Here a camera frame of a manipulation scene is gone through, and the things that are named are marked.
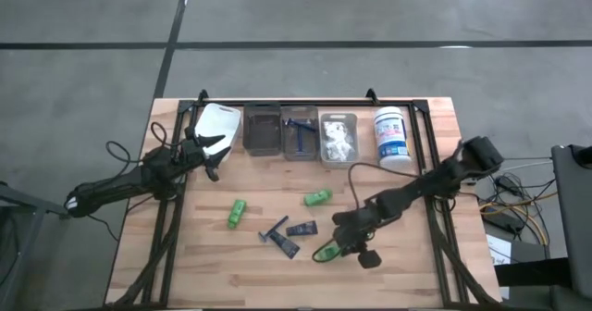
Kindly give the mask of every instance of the cable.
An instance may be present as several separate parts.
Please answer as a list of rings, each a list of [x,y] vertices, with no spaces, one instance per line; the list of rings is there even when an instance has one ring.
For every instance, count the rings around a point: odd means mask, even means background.
[[[156,131],[154,131],[154,126],[158,126],[158,128],[163,132],[163,134],[165,134],[164,138],[161,138],[160,136],[158,136],[156,134]],[[177,143],[167,143],[167,137],[168,137],[167,130],[165,130],[165,127],[160,122],[153,121],[153,123],[150,124],[150,132],[155,137],[155,139],[158,140],[158,142],[160,142],[161,147],[168,145],[169,147],[172,148],[172,147],[176,147],[176,146],[180,145],[183,142],[181,140]]]
[[[497,214],[499,214],[501,212],[504,212],[504,211],[506,211],[506,210],[508,210],[510,208],[511,208],[510,206],[506,206],[503,209],[500,209],[498,211],[489,212],[489,213],[481,213],[481,215],[482,216],[486,216],[486,215],[497,215]],[[533,218],[531,218],[528,214],[526,214],[525,211],[523,211],[522,209],[520,209],[518,207],[515,207],[513,210],[515,210],[515,211],[517,211],[517,212],[525,215],[526,216],[526,219],[529,220],[530,222],[532,222],[535,225],[536,230],[538,231],[538,234],[541,236],[541,239],[543,241],[543,245],[548,245],[549,244],[549,242],[547,241],[547,236],[545,235],[545,233],[543,233],[543,230],[540,228],[540,226],[538,225],[538,223]]]
[[[138,205],[141,205],[141,204],[145,203],[146,201],[148,201],[148,200],[150,200],[152,198],[154,198],[154,195],[150,195],[147,198],[141,200],[139,203],[131,206],[130,208],[128,208],[128,210],[126,210],[126,214],[128,214],[133,208],[137,207]]]
[[[535,237],[536,243],[540,244],[541,243],[540,238],[538,238],[538,235],[535,232],[535,230],[528,224],[528,219],[522,218],[520,216],[520,214],[518,214],[513,208],[510,209],[510,212],[512,212],[512,214],[514,214],[518,219],[520,219],[520,221],[522,222],[522,225],[523,225],[523,229],[524,229],[524,227],[527,227],[530,230],[530,232],[533,234],[533,236]]]
[[[353,194],[353,200],[355,201],[355,208],[356,209],[360,209],[360,201],[358,200],[358,194],[355,192],[355,189],[353,188],[353,182],[352,182],[352,170],[355,167],[358,166],[366,166],[366,167],[370,167],[370,168],[377,168],[379,170],[383,170],[386,171],[388,173],[392,173],[392,174],[396,174],[396,175],[400,175],[400,176],[405,176],[405,177],[410,177],[410,178],[419,178],[418,175],[414,175],[411,173],[405,173],[405,172],[399,172],[399,171],[394,171],[388,168],[382,168],[376,164],[370,164],[370,163],[365,163],[365,162],[357,162],[357,163],[353,163],[350,168],[348,168],[348,183],[350,184],[350,189],[351,189],[351,194]],[[369,200],[374,198],[376,195],[373,195],[372,197],[369,197],[365,200]]]
[[[113,151],[111,150],[111,147],[110,147],[111,144],[113,144],[117,148],[121,149],[121,151],[126,154],[126,158],[121,158],[120,156],[115,155],[115,153],[113,153]],[[113,158],[115,158],[119,162],[124,162],[126,164],[126,166],[123,168],[123,170],[125,170],[126,168],[128,168],[128,166],[130,165],[130,163],[141,163],[142,162],[141,159],[132,160],[131,159],[130,152],[128,151],[128,149],[126,149],[121,143],[119,143],[117,141],[107,141],[105,143],[105,149],[106,149],[107,153],[109,153]]]
[[[513,206],[530,205],[530,204],[534,203],[535,201],[549,199],[551,196],[554,196],[554,195],[557,195],[557,192],[549,193],[547,195],[544,195],[544,196],[535,198],[533,200],[526,200],[526,201],[517,202],[517,203],[513,203],[513,204],[494,204],[494,203],[489,203],[489,204],[486,204],[486,205],[481,205],[479,207],[479,209],[483,209],[485,207],[492,206],[492,205],[503,205],[503,206],[506,207],[506,209],[508,207],[513,207]]]
[[[109,231],[109,234],[111,235],[111,237],[113,237],[113,239],[114,239],[116,242],[118,242],[118,243],[119,243],[119,238],[115,236],[115,233],[113,233],[113,231],[111,231],[111,227],[109,226],[109,223],[107,223],[107,222],[103,221],[103,220],[102,220],[102,219],[100,219],[100,218],[96,218],[96,217],[94,217],[93,215],[88,215],[87,217],[88,217],[88,218],[90,218],[90,219],[93,219],[93,220],[95,220],[95,221],[97,221],[97,222],[101,222],[101,223],[105,224],[105,226],[107,227],[107,231]]]
[[[510,259],[511,261],[515,262],[516,264],[522,264],[522,261],[518,261],[518,260],[516,260],[516,259],[512,258],[512,257],[511,257],[511,256],[509,256],[509,255],[505,255],[505,254],[503,254],[502,252],[500,252],[500,251],[498,251],[498,250],[496,250],[496,249],[494,249],[494,248],[491,248],[491,246],[489,246],[489,250],[491,250],[491,251],[493,251],[493,252],[497,253],[498,255],[501,255],[501,256],[505,256],[505,257],[507,257],[508,259]]]
[[[438,208],[438,206],[436,205],[437,203],[440,203],[440,206],[442,206],[444,202],[451,200],[452,205],[450,206],[449,211],[451,212],[452,210],[454,210],[454,208],[456,208],[456,197],[453,197],[451,199],[436,198],[436,200],[437,201],[434,202],[434,209],[436,209],[436,211],[439,212],[440,214],[443,214],[442,209]]]
[[[540,200],[540,199],[544,198],[545,196],[547,196],[547,195],[544,195],[544,196],[541,196],[541,195],[542,195],[542,193],[543,193],[544,191],[546,191],[546,190],[547,190],[547,188],[549,188],[549,187],[550,187],[550,185],[551,185],[551,184],[552,184],[552,182],[550,182],[550,183],[549,183],[549,185],[548,185],[547,187],[545,187],[545,188],[543,189],[543,191],[541,191],[541,192],[540,192],[540,193],[539,193],[539,194],[538,194],[538,195],[535,197],[535,199],[537,199],[537,200]],[[538,216],[540,217],[540,221],[541,221],[541,223],[543,223],[543,229],[545,229],[545,234],[546,234],[546,236],[547,236],[547,238],[548,238],[548,240],[549,240],[549,243],[547,244],[547,247],[545,247],[545,258],[546,258],[546,259],[549,259],[549,258],[550,258],[550,254],[549,254],[549,245],[550,245],[550,240],[551,240],[551,238],[550,238],[550,235],[549,235],[549,230],[547,229],[547,223],[545,222],[545,218],[543,218],[543,216],[542,216],[542,215],[540,215],[540,209],[539,209],[538,207],[536,208],[536,211],[537,211],[537,213],[538,213]]]
[[[2,287],[4,285],[4,283],[6,282],[6,280],[8,280],[8,277],[10,276],[12,269],[15,267],[15,265],[17,264],[17,260],[19,260],[19,257],[20,257],[20,241],[19,241],[19,234],[17,233],[17,230],[18,230],[17,229],[17,222],[15,221],[15,219],[12,217],[11,214],[9,214],[8,220],[10,220],[10,224],[12,224],[12,236],[13,236],[13,241],[15,244],[15,250],[17,251],[17,254],[15,255],[15,258],[12,260],[10,267],[8,267],[8,271],[6,272],[5,276],[2,278],[2,280],[0,280],[0,287]]]
[[[538,162],[538,163],[524,164],[524,165],[517,166],[517,167],[502,168],[502,169],[499,170],[499,172],[512,171],[512,170],[516,170],[518,168],[536,167],[536,166],[539,166],[539,165],[545,165],[545,164],[551,164],[551,163],[553,163],[553,162],[552,161],[547,161],[547,162]]]

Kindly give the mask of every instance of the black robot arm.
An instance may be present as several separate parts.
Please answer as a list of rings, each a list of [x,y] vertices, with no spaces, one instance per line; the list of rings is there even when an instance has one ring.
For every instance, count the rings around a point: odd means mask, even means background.
[[[399,219],[415,199],[422,196],[451,198],[459,191],[461,181],[484,178],[497,171],[502,162],[503,158],[487,137],[475,137],[466,143],[460,142],[452,156],[409,184],[375,194],[364,201],[364,207],[334,214],[333,222],[337,227],[333,239],[341,255],[359,253],[362,267],[379,266],[381,260],[376,251],[366,249],[366,242],[377,229]]]
[[[156,200],[173,199],[178,194],[175,180],[187,172],[205,166],[212,181],[217,181],[216,168],[230,151],[227,147],[214,155],[207,155],[209,147],[224,138],[192,136],[170,148],[164,145],[148,152],[142,163],[128,173],[111,179],[85,182],[69,193],[64,207],[74,218],[85,217],[101,206],[152,193]]]

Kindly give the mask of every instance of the black stand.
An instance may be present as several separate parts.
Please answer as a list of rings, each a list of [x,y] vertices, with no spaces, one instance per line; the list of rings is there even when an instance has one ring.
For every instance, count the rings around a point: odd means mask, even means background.
[[[567,258],[495,266],[499,286],[561,285],[572,288]]]
[[[14,261],[14,265],[6,266],[9,272],[3,286],[0,287],[0,310],[12,310],[27,267],[27,262],[31,257],[33,245],[39,234],[43,217],[47,213],[53,213],[59,215],[61,218],[67,218],[68,212],[61,205],[21,193],[8,187],[6,183],[1,181],[0,210],[9,211],[8,215],[12,215],[12,212],[16,210],[22,210],[32,215],[28,224],[29,227],[24,234],[24,239],[16,237],[19,239],[17,253],[15,255],[16,259],[8,257],[0,259],[3,263],[12,263]],[[15,230],[13,233],[19,234],[20,228],[22,227],[13,227]]]

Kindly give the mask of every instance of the small green bottle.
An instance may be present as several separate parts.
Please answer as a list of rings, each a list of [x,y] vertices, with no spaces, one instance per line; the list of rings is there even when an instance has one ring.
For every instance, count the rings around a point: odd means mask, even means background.
[[[335,259],[340,254],[340,249],[335,243],[325,246],[314,255],[314,261],[327,262]]]
[[[235,229],[241,220],[242,213],[247,207],[247,202],[244,200],[235,200],[230,216],[228,217],[228,228]]]
[[[311,206],[311,205],[321,205],[325,201],[329,200],[333,196],[333,191],[329,189],[321,190],[318,193],[306,194],[304,196],[304,204]]]

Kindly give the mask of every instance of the black cable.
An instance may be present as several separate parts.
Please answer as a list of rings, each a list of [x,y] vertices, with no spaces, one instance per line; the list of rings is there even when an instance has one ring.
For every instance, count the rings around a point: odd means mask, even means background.
[[[109,231],[109,234],[111,235],[111,237],[113,237],[113,239],[114,239],[116,242],[118,242],[118,243],[119,243],[119,238],[115,236],[115,233],[113,233],[113,231],[111,231],[111,227],[109,226],[109,223],[107,223],[107,222],[103,221],[103,220],[102,220],[102,219],[100,219],[100,218],[96,218],[96,217],[94,217],[93,215],[87,215],[87,217],[88,217],[88,218],[90,218],[90,219],[93,219],[93,220],[95,220],[95,221],[97,221],[97,222],[101,222],[101,223],[105,224],[105,226],[107,227],[107,231]]]
[[[154,131],[154,126],[158,126],[158,128],[163,132],[163,134],[165,134],[164,138],[161,138],[160,136],[158,136],[156,134],[156,131]],[[177,143],[167,143],[167,130],[165,130],[165,127],[160,123],[160,122],[156,122],[153,121],[153,123],[150,124],[150,132],[152,133],[152,135],[155,137],[156,140],[158,140],[158,142],[160,142],[160,144],[162,144],[162,146],[168,145],[169,147],[176,147],[178,145],[180,145],[183,141],[179,141]]]
[[[356,209],[360,209],[360,201],[358,200],[358,195],[355,192],[355,189],[353,188],[353,182],[352,182],[352,170],[355,167],[358,166],[366,166],[366,167],[370,167],[370,168],[377,168],[379,170],[388,172],[388,173],[392,173],[392,174],[396,174],[396,175],[400,175],[400,176],[405,176],[405,177],[410,177],[410,178],[419,178],[418,175],[414,175],[411,173],[405,173],[405,172],[399,172],[399,171],[394,171],[388,168],[382,168],[376,164],[370,164],[370,163],[365,163],[365,162],[357,162],[357,163],[353,163],[350,168],[348,168],[348,183],[350,184],[350,189],[351,189],[351,194],[353,194],[353,200],[355,201],[355,208]]]
[[[516,259],[512,258],[512,257],[511,257],[511,256],[509,256],[509,255],[505,255],[505,254],[503,254],[502,252],[500,252],[500,251],[498,251],[498,250],[496,250],[496,249],[493,249],[493,248],[491,248],[491,246],[489,246],[489,250],[491,250],[491,251],[493,251],[493,252],[497,253],[498,255],[505,256],[505,257],[509,258],[511,261],[515,262],[516,264],[522,264],[522,261],[518,261],[518,260],[516,260]]]
[[[0,287],[2,287],[4,285],[4,283],[6,282],[6,280],[8,280],[8,277],[10,276],[12,269],[17,264],[17,260],[19,260],[19,256],[20,256],[20,241],[19,241],[19,233],[17,232],[17,230],[18,230],[17,222],[12,217],[12,214],[9,214],[8,220],[10,221],[10,224],[12,224],[12,236],[13,236],[13,241],[15,244],[15,250],[17,251],[17,253],[15,254],[15,258],[12,260],[12,263],[10,264],[8,271],[6,272],[6,274],[4,275],[2,280],[0,280]]]
[[[541,197],[543,195],[543,193],[553,184],[555,180],[552,180],[549,185],[547,185],[547,187],[545,187],[543,189],[543,191],[541,191],[537,196],[535,196],[535,198],[533,199],[536,200],[537,198]],[[545,230],[545,234],[547,235],[547,245],[545,245],[545,258],[549,259],[550,258],[550,254],[549,254],[549,246],[551,245],[551,238],[549,235],[549,229],[547,229],[547,222],[545,222],[545,218],[543,218],[542,215],[540,215],[540,209],[537,207],[536,211],[538,213],[538,216],[540,217],[540,222],[543,224],[543,230]]]
[[[141,200],[139,203],[131,206],[130,208],[128,208],[128,210],[126,210],[126,214],[128,214],[133,208],[137,207],[138,205],[141,205],[141,204],[145,203],[146,201],[148,201],[148,200],[150,200],[152,198],[154,198],[154,195],[150,195],[147,198]]]
[[[445,201],[452,200],[452,205],[450,206],[450,209],[449,209],[449,211],[451,212],[452,210],[454,210],[454,208],[456,208],[456,197],[453,197],[453,198],[451,198],[451,199],[438,199],[438,198],[437,198],[436,200],[437,200],[437,201],[435,201],[435,202],[434,202],[434,209],[435,209],[437,212],[439,212],[440,214],[443,214],[443,213],[442,213],[442,209],[441,209],[441,207],[440,207],[440,208],[438,208],[438,206],[436,205],[436,203],[440,203],[440,206],[442,206],[442,205],[443,205],[443,203],[444,203]]]
[[[524,227],[527,227],[530,232],[533,234],[533,236],[535,236],[536,239],[536,243],[537,244],[541,244],[540,238],[538,238],[537,233],[535,232],[535,230],[533,229],[533,227],[530,226],[530,224],[528,224],[528,219],[524,219],[520,216],[520,213],[516,212],[514,209],[510,208],[508,209],[510,212],[512,212],[523,224],[523,229]]]
[[[110,147],[111,144],[113,144],[117,148],[121,149],[121,151],[126,154],[126,158],[121,158],[118,155],[115,155],[115,153],[113,153],[113,151],[111,150],[111,147]],[[126,149],[121,143],[119,143],[117,141],[107,141],[105,143],[105,149],[106,149],[107,153],[109,153],[113,158],[115,158],[119,162],[124,162],[126,164],[126,166],[122,169],[124,171],[125,171],[126,168],[128,168],[128,166],[130,165],[130,163],[136,163],[136,164],[138,164],[138,163],[141,163],[142,162],[141,159],[132,160],[131,159],[130,152],[128,151],[128,149]]]
[[[474,197],[475,197],[475,199],[477,199],[477,202],[479,202],[479,201],[483,201],[483,202],[485,202],[485,203],[490,203],[490,202],[492,202],[492,200],[493,200],[493,199],[495,199],[496,197],[500,196],[500,194],[503,194],[503,193],[505,193],[505,192],[507,192],[507,191],[503,190],[503,191],[501,191],[501,192],[497,192],[497,193],[495,193],[495,194],[493,194],[493,195],[489,196],[487,199],[484,199],[484,198],[480,197],[480,196],[479,196],[479,195],[477,195],[476,193],[470,193],[470,192],[459,192],[459,194],[465,194],[465,195],[471,195],[471,196],[474,196]]]

